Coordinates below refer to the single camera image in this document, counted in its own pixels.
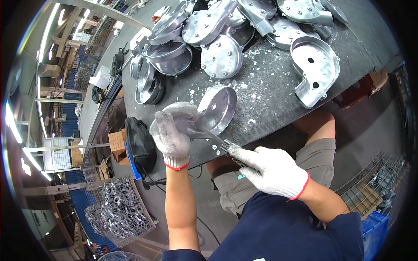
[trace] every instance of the metal rack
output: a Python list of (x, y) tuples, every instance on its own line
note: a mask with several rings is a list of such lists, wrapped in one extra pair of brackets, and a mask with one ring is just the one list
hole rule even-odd
[(86, 219), (97, 234), (119, 247), (155, 229), (135, 186), (133, 177), (113, 177), (89, 182), (85, 191), (89, 206)]
[(350, 212), (365, 219), (391, 193), (394, 182), (404, 166), (404, 159), (380, 151), (356, 176), (335, 192)]

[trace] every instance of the worker's arm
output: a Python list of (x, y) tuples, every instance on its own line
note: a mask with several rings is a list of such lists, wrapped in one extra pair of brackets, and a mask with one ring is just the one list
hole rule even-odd
[(155, 113), (150, 126), (157, 148), (167, 166), (166, 218), (170, 250), (193, 249), (200, 252), (196, 229), (196, 202), (190, 186), (190, 139), (180, 133), (175, 119), (197, 117), (197, 108), (188, 102), (178, 102)]
[(166, 218), (170, 250), (193, 249), (200, 252), (196, 229), (196, 201), (187, 168), (167, 167)]
[(336, 216), (349, 213), (347, 205), (334, 191), (309, 178), (305, 190), (298, 198), (322, 222), (329, 222)]
[(257, 147), (249, 151), (232, 145), (228, 152), (249, 166), (241, 168), (240, 173), (259, 190), (290, 200), (299, 199), (323, 222), (348, 213), (347, 206), (336, 193), (310, 179), (309, 173), (296, 165), (284, 150)]

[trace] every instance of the navy blue shirt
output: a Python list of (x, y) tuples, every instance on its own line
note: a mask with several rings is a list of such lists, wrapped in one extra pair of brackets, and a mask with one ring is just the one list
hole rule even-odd
[[(337, 216), (326, 229), (305, 203), (256, 193), (242, 217), (211, 260), (363, 260), (362, 224), (358, 213)], [(204, 261), (197, 251), (163, 252), (163, 261)]]

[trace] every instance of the power cord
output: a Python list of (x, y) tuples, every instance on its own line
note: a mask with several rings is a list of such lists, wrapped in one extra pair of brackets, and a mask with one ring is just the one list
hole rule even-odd
[(202, 165), (200, 165), (200, 174), (197, 177), (193, 177), (192, 175), (189, 174), (189, 177), (192, 177), (194, 179), (200, 178), (200, 176), (202, 176)]
[[(202, 175), (202, 166), (200, 166), (200, 174), (198, 177), (200, 177), (200, 175)], [(151, 182), (154, 183), (155, 186), (157, 186), (157, 188), (159, 188), (162, 192), (167, 193), (165, 190), (163, 190), (160, 186), (157, 185), (157, 183), (155, 183), (155, 181), (153, 181), (153, 179), (148, 175), (148, 178), (150, 178)], [(205, 224), (205, 222), (202, 221), (202, 219), (200, 219), (197, 215), (196, 215), (197, 219), (209, 230), (209, 232), (212, 234), (212, 236), (215, 238), (216, 242), (218, 243), (218, 245), (221, 245), (221, 243), (219, 243), (218, 238), (215, 236), (215, 234), (212, 232), (212, 230)]]

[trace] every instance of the worker's hand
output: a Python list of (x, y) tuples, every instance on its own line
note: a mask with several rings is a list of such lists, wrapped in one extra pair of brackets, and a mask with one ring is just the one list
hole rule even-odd
[(157, 148), (163, 153), (164, 162), (173, 170), (181, 170), (189, 164), (190, 139), (180, 133), (176, 119), (196, 119), (197, 107), (188, 102), (177, 102), (155, 113), (155, 120), (150, 126)]
[(228, 152), (249, 166), (241, 168), (240, 173), (264, 193), (294, 200), (308, 184), (309, 174), (284, 150), (257, 147), (250, 151), (233, 144)]

